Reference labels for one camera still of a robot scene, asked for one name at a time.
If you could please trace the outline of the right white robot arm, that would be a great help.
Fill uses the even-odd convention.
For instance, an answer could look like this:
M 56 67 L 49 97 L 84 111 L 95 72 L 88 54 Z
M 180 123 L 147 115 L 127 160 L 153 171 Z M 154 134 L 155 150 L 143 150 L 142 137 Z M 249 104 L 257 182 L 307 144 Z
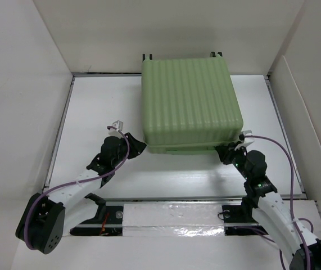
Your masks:
M 293 210 L 293 200 L 286 205 L 266 174 L 265 155 L 247 150 L 256 137 L 239 135 L 237 142 L 216 146 L 222 164 L 232 164 L 245 179 L 246 196 L 240 215 L 262 226 L 282 252 L 290 269 L 321 269 L 321 239 L 307 229 Z

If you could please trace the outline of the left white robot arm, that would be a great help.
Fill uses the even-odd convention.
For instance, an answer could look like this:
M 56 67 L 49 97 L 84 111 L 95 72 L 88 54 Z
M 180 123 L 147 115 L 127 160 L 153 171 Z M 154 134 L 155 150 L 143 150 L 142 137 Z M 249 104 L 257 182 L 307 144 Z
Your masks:
M 62 236 L 81 222 L 103 221 L 106 201 L 94 192 L 107 184 L 126 160 L 139 156 L 146 146 L 130 133 L 106 137 L 100 152 L 76 180 L 35 193 L 29 199 L 15 236 L 26 243 L 28 249 L 49 254 Z

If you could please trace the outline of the green hard-shell suitcase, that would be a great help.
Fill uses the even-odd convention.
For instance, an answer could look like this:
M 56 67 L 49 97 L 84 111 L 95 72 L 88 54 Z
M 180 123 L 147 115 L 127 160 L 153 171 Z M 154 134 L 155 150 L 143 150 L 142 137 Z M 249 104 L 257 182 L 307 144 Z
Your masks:
M 152 154 L 192 155 L 237 140 L 243 117 L 221 52 L 206 58 L 143 55 L 141 116 Z

